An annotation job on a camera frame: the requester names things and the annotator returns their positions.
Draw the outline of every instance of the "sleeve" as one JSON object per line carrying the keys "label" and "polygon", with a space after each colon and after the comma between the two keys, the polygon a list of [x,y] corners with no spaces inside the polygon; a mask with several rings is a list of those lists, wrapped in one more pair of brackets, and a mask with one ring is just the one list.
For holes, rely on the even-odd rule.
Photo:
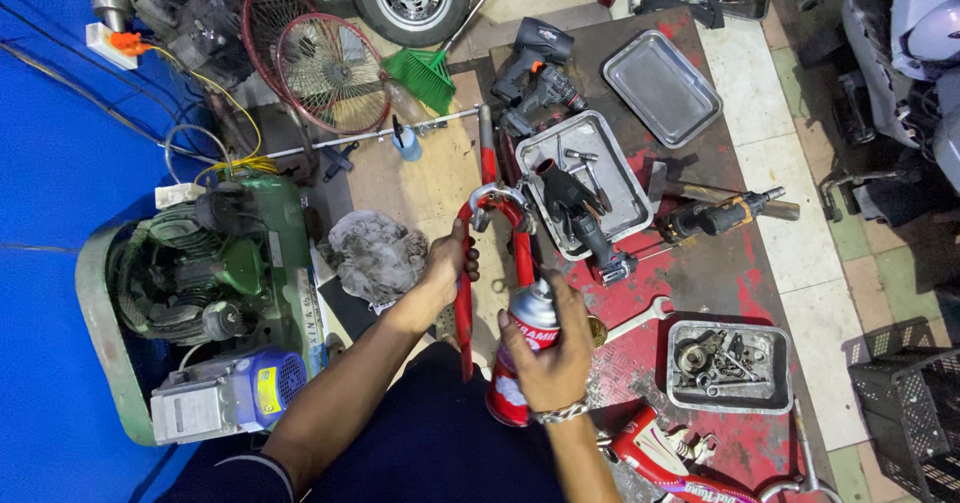
{"label": "sleeve", "polygon": [[177,479],[156,503],[294,503],[290,475],[278,461],[244,454]]}

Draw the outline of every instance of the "blue wall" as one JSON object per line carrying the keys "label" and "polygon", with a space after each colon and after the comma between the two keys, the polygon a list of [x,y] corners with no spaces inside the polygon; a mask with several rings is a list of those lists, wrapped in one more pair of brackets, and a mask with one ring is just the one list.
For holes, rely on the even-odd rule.
{"label": "blue wall", "polygon": [[[86,51],[90,0],[0,2]],[[2,11],[0,40],[109,100],[132,91]],[[178,97],[155,57],[148,53],[139,72]],[[174,108],[169,96],[150,92]],[[120,107],[156,133],[172,126],[143,96]],[[139,446],[124,434],[77,303],[74,267],[91,231],[169,182],[162,150],[0,51],[0,151],[0,501],[127,501],[165,449]],[[180,160],[185,175],[198,165]],[[145,500],[173,481],[195,448],[176,450]]]}

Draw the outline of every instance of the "red spray can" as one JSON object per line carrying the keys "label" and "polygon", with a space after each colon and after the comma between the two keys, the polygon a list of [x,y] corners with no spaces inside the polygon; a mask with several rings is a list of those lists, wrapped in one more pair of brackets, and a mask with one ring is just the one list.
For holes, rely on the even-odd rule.
{"label": "red spray can", "polygon": [[[527,344],[534,352],[550,348],[557,342],[560,325],[553,308],[553,291],[545,279],[515,290],[510,295],[510,315],[516,320]],[[514,358],[501,340],[489,388],[486,409],[494,419],[508,426],[526,426],[530,415],[527,400],[521,392]]]}

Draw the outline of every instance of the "red workbench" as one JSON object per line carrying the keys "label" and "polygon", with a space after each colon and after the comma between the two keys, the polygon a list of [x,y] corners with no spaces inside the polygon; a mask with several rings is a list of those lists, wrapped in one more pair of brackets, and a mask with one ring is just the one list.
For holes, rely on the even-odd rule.
{"label": "red workbench", "polygon": [[[710,82],[714,81],[693,18],[684,8],[568,31],[576,42],[570,60],[562,70],[586,98],[589,109],[606,118],[644,188],[649,162],[657,159],[667,163],[668,178],[745,190],[723,117],[716,119],[685,146],[670,149],[655,141],[604,80],[601,73],[604,62],[642,31],[651,29],[670,38],[693,66]],[[493,70],[499,74],[510,55],[510,45],[491,49],[489,58]],[[722,98],[731,101],[741,100],[742,96]],[[555,106],[549,111],[541,111],[534,119],[542,120],[561,111]],[[790,201],[789,193],[784,200]],[[665,198],[658,214],[673,208],[676,203]],[[658,233],[647,230],[621,240],[617,247],[624,252],[635,252],[660,239]],[[589,310],[607,327],[613,328],[641,313],[655,296],[669,296],[677,310],[666,321],[650,321],[597,349],[588,389],[591,413],[601,431],[616,434],[645,400],[659,411],[662,427],[683,424],[699,434],[713,432],[719,437],[722,444],[707,462],[707,468],[702,470],[706,476],[758,492],[771,480],[793,477],[800,472],[798,462],[801,459],[790,414],[771,416],[682,409],[674,406],[663,392],[667,330],[679,320],[775,325],[789,332],[770,262],[755,223],[720,237],[700,235],[690,239],[682,246],[640,262],[630,279],[608,288],[594,282],[584,262],[564,263],[570,283],[583,292]],[[818,476],[833,483],[820,428],[810,405],[810,394],[795,354],[793,365],[794,391],[804,404],[804,419],[814,461],[821,470]],[[619,463],[613,470],[621,493],[629,495],[629,500],[652,501],[663,494],[624,463]],[[779,498],[781,501],[826,501],[822,495],[791,494]]]}

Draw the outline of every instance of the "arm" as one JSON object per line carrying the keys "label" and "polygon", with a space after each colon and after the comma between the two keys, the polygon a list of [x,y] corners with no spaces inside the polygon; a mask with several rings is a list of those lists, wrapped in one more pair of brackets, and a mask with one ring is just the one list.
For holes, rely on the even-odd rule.
{"label": "arm", "polygon": [[[560,326],[557,346],[534,353],[510,316],[502,310],[497,316],[504,345],[516,366],[520,390],[530,409],[536,412],[557,411],[582,399],[594,355],[594,337],[582,294],[570,288],[559,272],[542,273],[554,293]],[[614,476],[597,450],[594,423],[589,416],[581,414],[547,424],[546,433],[556,457],[559,484],[568,501],[620,501]]]}
{"label": "arm", "polygon": [[467,252],[465,263],[466,235],[462,220],[455,220],[452,233],[431,245],[426,270],[414,288],[284,411],[263,453],[290,473],[294,494],[302,495],[356,439],[414,345],[456,297],[464,265],[471,280],[479,278],[475,249]]}

